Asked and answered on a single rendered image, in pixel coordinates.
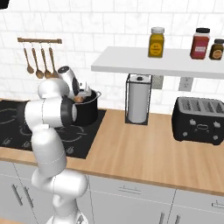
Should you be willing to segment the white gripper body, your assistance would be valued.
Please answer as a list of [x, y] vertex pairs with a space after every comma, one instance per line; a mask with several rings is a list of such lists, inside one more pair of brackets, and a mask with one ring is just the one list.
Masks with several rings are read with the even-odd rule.
[[88, 87], [87, 89], [81, 89], [78, 93], [79, 97], [89, 97], [92, 94], [92, 89]]

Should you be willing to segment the black cooking pot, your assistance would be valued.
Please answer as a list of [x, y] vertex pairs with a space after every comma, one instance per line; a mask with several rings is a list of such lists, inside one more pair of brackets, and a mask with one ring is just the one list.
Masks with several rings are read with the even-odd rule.
[[98, 118], [98, 98], [102, 95], [100, 91], [92, 91], [83, 102], [76, 102], [77, 118], [73, 123], [76, 126], [88, 126]]

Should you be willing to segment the wooden hanging spoon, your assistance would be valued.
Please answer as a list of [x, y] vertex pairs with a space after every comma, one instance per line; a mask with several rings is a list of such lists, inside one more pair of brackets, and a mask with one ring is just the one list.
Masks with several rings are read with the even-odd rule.
[[25, 56], [26, 62], [27, 62], [27, 68], [26, 68], [26, 70], [27, 70], [27, 72], [29, 74], [33, 74], [34, 73], [34, 69], [30, 65], [30, 62], [29, 62], [29, 59], [28, 59], [28, 54], [27, 54], [27, 51], [26, 51], [26, 48], [25, 48], [25, 44], [23, 44], [23, 46], [24, 46], [24, 56]]
[[45, 78], [50, 79], [52, 77], [52, 73], [47, 69], [46, 56], [45, 56], [44, 48], [41, 48], [41, 55], [42, 55], [42, 59], [44, 61], [44, 66], [45, 66], [45, 72], [44, 72]]
[[39, 69], [39, 65], [38, 65], [38, 60], [37, 60], [37, 55], [36, 55], [35, 48], [32, 47], [31, 48], [31, 51], [32, 51], [32, 55], [33, 55], [34, 62], [35, 62], [35, 65], [36, 65], [36, 76], [39, 79], [42, 79], [44, 77], [44, 73]]
[[55, 65], [54, 65], [53, 49], [50, 44], [49, 44], [49, 54], [50, 54], [50, 58], [51, 58], [51, 62], [52, 62], [52, 77], [59, 78], [59, 75], [58, 75]]

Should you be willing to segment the black hob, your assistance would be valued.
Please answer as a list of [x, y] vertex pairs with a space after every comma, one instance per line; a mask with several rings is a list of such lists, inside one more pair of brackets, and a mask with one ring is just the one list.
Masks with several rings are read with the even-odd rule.
[[[18, 123], [17, 106], [17, 101], [0, 101], [0, 147], [32, 151], [32, 133]], [[87, 127], [71, 125], [56, 129], [68, 157], [87, 157], [105, 113], [99, 109], [97, 120]]]

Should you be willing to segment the white paper towel roll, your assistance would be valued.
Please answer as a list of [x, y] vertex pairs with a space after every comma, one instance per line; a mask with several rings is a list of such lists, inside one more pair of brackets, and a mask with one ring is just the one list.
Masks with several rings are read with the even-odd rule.
[[129, 81], [129, 120], [143, 123], [147, 115], [150, 79], [147, 76], [133, 75]]

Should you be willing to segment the yellow spice jar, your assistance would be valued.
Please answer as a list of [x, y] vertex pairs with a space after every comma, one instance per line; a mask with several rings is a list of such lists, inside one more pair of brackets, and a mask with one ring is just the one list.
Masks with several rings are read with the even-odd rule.
[[149, 42], [149, 52], [148, 56], [150, 58], [162, 58], [164, 51], [164, 37], [165, 28], [164, 27], [152, 27], [150, 42]]

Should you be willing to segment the grey drawer front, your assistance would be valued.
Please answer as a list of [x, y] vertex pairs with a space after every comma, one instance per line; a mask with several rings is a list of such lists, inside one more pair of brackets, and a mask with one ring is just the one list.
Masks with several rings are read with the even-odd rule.
[[224, 209], [212, 206], [212, 203], [216, 200], [218, 200], [220, 204], [224, 204], [224, 196], [177, 190], [173, 204], [180, 207], [224, 214]]
[[[149, 200], [155, 202], [161, 202], [165, 204], [171, 204], [175, 190], [172, 188], [156, 186], [156, 185], [146, 185], [136, 182], [129, 182], [113, 178], [102, 178], [96, 176], [89, 176], [90, 188], [94, 192], [98, 193], [111, 193], [114, 195], [120, 195], [123, 197], [132, 197], [140, 200]], [[126, 186], [127, 188], [141, 190], [140, 194], [133, 194], [128, 192], [119, 192], [119, 186]]]

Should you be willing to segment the black toaster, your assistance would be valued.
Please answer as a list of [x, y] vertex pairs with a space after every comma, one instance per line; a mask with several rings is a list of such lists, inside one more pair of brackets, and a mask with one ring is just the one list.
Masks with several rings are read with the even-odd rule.
[[224, 141], [224, 103], [215, 99], [178, 97], [171, 128], [177, 141], [220, 145]]

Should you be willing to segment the grey cupboard door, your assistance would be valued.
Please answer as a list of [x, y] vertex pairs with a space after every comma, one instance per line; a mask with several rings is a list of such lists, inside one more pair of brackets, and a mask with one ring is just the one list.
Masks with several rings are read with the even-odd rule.
[[32, 174], [37, 169], [36, 166], [17, 163], [14, 165], [22, 186], [31, 198], [32, 211], [37, 218], [38, 224], [46, 224], [54, 215], [53, 195], [49, 192], [42, 192], [32, 185]]
[[164, 213], [166, 224], [171, 205], [123, 197], [106, 192], [91, 192], [94, 224], [158, 224]]
[[[13, 184], [22, 197], [22, 206], [11, 188]], [[37, 224], [13, 163], [4, 161], [0, 161], [0, 217], [24, 224]]]
[[223, 213], [213, 213], [183, 206], [173, 206], [167, 224], [175, 224], [177, 215], [179, 224], [224, 224]]

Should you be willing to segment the red spice jar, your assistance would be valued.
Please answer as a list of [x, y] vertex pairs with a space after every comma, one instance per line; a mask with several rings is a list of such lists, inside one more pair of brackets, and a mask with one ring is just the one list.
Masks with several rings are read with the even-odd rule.
[[193, 60], [203, 60], [206, 57], [207, 46], [210, 40], [210, 29], [197, 28], [193, 38], [190, 56]]

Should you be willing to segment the small brown jar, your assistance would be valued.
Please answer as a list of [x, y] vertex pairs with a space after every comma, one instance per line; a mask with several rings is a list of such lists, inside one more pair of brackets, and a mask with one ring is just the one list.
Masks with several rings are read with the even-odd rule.
[[216, 38], [209, 53], [210, 60], [221, 60], [223, 54], [224, 39]]

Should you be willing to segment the wooden tool rail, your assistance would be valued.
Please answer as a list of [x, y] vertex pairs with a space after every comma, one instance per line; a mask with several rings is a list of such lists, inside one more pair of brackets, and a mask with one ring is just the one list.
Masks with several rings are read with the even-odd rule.
[[54, 43], [54, 44], [62, 44], [62, 39], [56, 38], [56, 39], [49, 39], [49, 38], [17, 38], [17, 42], [23, 43]]

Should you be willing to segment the grey wall socket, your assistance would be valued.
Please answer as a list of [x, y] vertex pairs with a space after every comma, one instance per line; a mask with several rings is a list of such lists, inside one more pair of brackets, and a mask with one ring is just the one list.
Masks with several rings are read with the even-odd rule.
[[163, 87], [164, 76], [163, 75], [154, 75], [152, 77], [152, 88], [161, 89]]

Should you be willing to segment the white wall shelf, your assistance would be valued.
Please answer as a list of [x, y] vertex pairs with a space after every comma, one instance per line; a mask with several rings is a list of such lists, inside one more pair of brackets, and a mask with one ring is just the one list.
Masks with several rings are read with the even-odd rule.
[[91, 70], [224, 80], [224, 59], [192, 59], [185, 49], [165, 49], [162, 58], [149, 58], [147, 48], [109, 46]]

